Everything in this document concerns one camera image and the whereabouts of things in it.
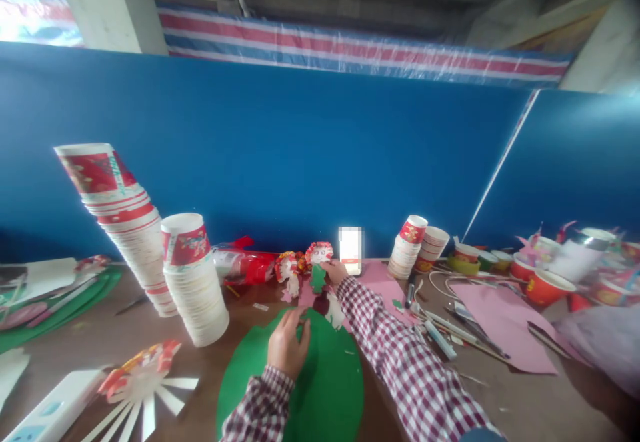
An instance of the blue panel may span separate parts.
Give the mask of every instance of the blue panel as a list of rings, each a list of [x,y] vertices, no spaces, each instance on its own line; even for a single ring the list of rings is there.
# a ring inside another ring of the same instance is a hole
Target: blue panel
[[[640,98],[543,91],[467,238],[520,247],[578,219],[640,236]]]
[[[528,91],[0,44],[0,257],[114,254],[55,145],[110,142],[162,215],[214,243],[388,257],[410,213],[462,234]]]

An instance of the person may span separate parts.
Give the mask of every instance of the person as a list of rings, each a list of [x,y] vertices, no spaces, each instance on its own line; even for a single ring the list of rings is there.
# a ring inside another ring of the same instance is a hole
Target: person
[[[321,264],[353,335],[387,386],[412,441],[504,441],[484,410],[414,332],[390,314],[382,298],[348,276],[344,264]],[[221,442],[279,442],[289,416],[289,396],[305,363],[311,327],[296,330],[304,308],[288,311],[269,339],[267,366],[223,424]]]

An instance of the plastic bag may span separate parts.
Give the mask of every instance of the plastic bag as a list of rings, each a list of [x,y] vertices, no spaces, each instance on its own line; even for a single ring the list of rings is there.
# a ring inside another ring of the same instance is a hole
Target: plastic bag
[[[640,400],[640,306],[594,307],[554,325],[580,355]]]

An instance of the plaid shirt sleeve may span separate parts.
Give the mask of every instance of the plaid shirt sleeve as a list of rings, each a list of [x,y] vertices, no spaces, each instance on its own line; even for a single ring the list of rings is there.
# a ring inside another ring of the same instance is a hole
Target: plaid shirt sleeve
[[[336,290],[353,334],[386,384],[412,441],[453,441],[474,428],[499,434],[482,407],[421,335],[392,316],[382,298],[347,277]]]
[[[222,426],[221,442],[280,442],[294,382],[268,365],[252,377],[240,404]]]

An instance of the striped tarp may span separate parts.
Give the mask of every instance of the striped tarp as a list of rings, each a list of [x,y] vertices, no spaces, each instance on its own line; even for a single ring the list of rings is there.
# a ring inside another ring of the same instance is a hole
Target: striped tarp
[[[410,79],[554,88],[570,55],[482,51],[158,7],[171,55]],[[0,0],[0,40],[82,46],[66,0]]]

